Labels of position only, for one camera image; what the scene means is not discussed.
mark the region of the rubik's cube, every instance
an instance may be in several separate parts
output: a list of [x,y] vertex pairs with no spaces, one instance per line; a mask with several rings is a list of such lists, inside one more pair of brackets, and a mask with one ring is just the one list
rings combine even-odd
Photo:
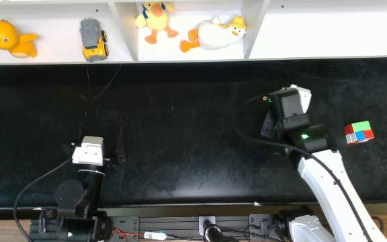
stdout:
[[355,144],[369,141],[374,138],[373,130],[371,130],[370,122],[363,121],[344,127],[347,144]]

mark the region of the orange beak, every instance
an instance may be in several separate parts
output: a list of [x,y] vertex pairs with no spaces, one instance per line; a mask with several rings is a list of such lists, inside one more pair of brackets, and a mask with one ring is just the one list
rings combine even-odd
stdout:
[[161,4],[155,3],[152,5],[151,9],[152,9],[153,15],[158,16],[158,17],[161,16],[161,14],[162,14]]

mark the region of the yellow toy truck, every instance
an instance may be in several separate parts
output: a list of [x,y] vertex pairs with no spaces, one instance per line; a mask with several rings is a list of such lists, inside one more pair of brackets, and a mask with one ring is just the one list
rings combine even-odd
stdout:
[[84,19],[80,23],[83,55],[86,61],[102,61],[108,56],[107,34],[96,19]]

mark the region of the black tabletop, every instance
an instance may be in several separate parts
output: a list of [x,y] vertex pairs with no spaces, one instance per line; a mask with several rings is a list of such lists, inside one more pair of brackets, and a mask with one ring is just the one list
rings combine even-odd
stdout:
[[[122,65],[107,85],[119,67],[0,67],[0,207],[62,163],[80,129],[112,154],[121,126],[128,160],[106,173],[102,207],[315,202],[279,149],[234,131],[258,136],[267,104],[237,106],[292,83],[312,91],[310,119],[329,128],[361,198],[387,202],[387,58]],[[347,145],[344,126],[364,120],[375,139]],[[76,173],[64,166],[20,206],[52,206]]]

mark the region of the black wheel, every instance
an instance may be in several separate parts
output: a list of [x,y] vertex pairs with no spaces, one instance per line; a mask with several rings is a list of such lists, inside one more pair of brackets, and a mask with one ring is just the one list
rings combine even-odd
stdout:
[[108,46],[107,46],[107,44],[104,44],[104,50],[105,50],[105,55],[108,56]]
[[101,36],[102,36],[102,41],[107,42],[107,33],[104,30],[101,30]]

